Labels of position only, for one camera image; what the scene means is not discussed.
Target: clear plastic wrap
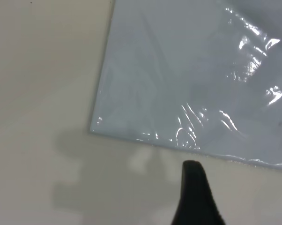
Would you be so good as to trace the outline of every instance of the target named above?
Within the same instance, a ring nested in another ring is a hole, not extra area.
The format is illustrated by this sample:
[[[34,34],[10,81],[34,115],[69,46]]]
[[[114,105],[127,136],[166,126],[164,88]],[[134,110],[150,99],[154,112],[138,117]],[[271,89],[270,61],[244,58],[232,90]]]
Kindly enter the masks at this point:
[[[231,4],[117,0],[91,131],[282,169],[282,48]]]

